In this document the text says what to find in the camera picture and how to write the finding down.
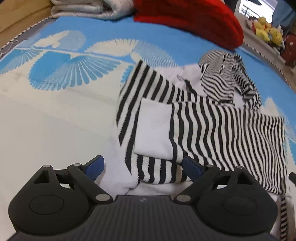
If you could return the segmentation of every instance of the pile of toys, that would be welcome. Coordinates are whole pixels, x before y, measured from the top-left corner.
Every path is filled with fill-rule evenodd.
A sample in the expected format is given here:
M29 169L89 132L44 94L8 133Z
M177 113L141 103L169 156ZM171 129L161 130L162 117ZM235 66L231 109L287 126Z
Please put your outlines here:
M268 43L271 47L275 47L280 52L285 49L281 26L278 26L277 28L273 27L266 21L265 17L248 19L247 26L254 32L254 34L264 42Z

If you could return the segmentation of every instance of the wooden floor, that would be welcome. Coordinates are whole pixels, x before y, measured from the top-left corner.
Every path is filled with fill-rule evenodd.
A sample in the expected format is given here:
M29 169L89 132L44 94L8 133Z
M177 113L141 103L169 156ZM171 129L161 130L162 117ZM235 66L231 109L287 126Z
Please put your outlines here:
M50 16L50 0L4 0L0 4L0 48L20 32Z

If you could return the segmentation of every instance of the bed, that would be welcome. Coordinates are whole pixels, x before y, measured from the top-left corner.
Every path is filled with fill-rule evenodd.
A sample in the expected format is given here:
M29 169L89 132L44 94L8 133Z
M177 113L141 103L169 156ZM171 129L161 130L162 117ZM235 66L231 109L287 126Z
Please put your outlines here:
M0 61L3 240L14 233L7 214L9 202L40 166L64 169L104 156L106 145L112 145L110 133L120 87L139 59L155 68L183 66L198 63L209 50L221 49L190 33L136 23L131 17L116 22L45 19L28 32L10 42L16 45L15 40L24 40L14 48L6 45L2 49L5 54ZM252 49L245 46L236 52L259 89L262 107L284 117L288 173L296 171L295 93L282 74ZM128 177L125 163L106 163L107 167L112 164ZM129 194L171 192L161 185L157 190L151 185L140 187ZM174 192L182 188L179 185ZM290 191L296 197L293 185Z

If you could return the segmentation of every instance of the bed sheet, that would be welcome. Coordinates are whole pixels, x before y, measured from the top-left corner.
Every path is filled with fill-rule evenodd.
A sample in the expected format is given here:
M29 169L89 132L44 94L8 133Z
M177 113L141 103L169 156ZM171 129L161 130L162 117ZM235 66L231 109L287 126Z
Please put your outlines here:
M6 55L0 61L0 158L6 167L0 171L0 238L13 233L7 215L10 200L41 165L63 169L103 151L120 82L140 58L152 67L182 66L197 63L213 49L221 48L190 33L132 18L111 22L61 17ZM285 151L292 171L296 95L258 58L242 48L236 52L259 89L262 108L285 118Z

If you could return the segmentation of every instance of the wooden headboard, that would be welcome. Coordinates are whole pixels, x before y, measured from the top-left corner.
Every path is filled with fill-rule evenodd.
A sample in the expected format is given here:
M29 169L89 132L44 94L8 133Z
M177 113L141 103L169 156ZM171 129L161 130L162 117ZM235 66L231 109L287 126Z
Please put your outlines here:
M4 0L0 4L0 48L20 32L50 16L50 0Z

